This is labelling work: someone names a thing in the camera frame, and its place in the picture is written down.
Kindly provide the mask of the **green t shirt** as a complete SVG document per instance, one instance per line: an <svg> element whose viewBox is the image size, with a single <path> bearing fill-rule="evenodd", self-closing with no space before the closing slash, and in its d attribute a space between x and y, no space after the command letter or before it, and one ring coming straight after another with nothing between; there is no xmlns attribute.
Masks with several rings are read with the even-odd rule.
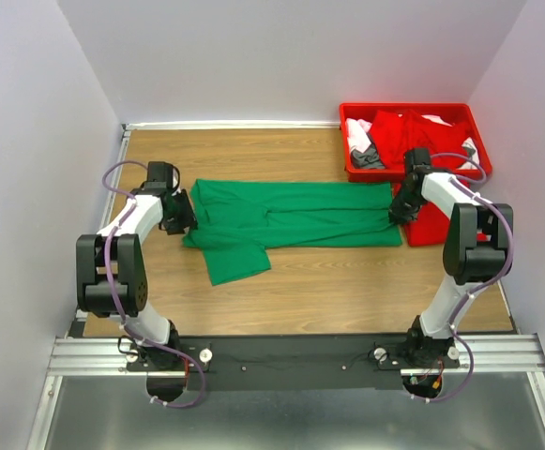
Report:
<svg viewBox="0 0 545 450"><path fill-rule="evenodd" d="M199 179L190 192L212 285L259 275L272 248L385 248L401 245L388 217L388 183L247 182Z"/></svg>

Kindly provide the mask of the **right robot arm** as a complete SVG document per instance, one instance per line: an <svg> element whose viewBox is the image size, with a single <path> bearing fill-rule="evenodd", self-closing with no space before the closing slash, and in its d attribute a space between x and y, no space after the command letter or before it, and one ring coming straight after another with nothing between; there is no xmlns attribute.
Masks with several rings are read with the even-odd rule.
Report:
<svg viewBox="0 0 545 450"><path fill-rule="evenodd" d="M448 355L465 312L510 271L513 210L505 203L486 200L455 173L434 167L426 148L407 151L404 169L405 177L388 209L389 220L396 225L410 223L428 203L448 219L445 277L404 341L387 348L387 357L396 366L425 367Z"/></svg>

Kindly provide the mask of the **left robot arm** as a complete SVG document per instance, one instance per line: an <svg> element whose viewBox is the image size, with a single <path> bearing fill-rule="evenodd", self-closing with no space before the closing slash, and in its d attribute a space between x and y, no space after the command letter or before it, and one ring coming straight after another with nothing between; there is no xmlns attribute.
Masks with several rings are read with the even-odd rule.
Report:
<svg viewBox="0 0 545 450"><path fill-rule="evenodd" d="M146 170L145 180L130 191L108 181L125 164ZM189 195L180 181L177 167L164 161L144 164L123 160L103 174L102 185L124 196L126 203L109 224L77 239L76 292L78 308L117 322L133 342L137 356L152 348L180 360L189 369L198 364L181 351L175 325L156 312L149 301L143 255L143 243L155 229L169 235L197 229Z"/></svg>

